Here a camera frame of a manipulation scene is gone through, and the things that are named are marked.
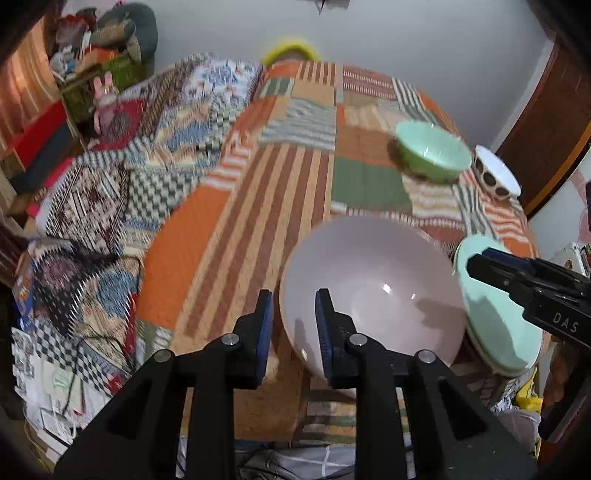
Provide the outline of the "person's right hand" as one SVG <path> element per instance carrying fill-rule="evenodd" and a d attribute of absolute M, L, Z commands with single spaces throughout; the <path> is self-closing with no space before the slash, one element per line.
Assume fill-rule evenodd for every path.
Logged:
<path fill-rule="evenodd" d="M 552 337 L 554 346 L 550 362 L 549 374 L 544 387 L 542 417 L 546 417 L 553 406 L 562 400 L 565 385 L 569 379 L 572 367 L 569 363 L 569 349 L 557 337 Z"/>

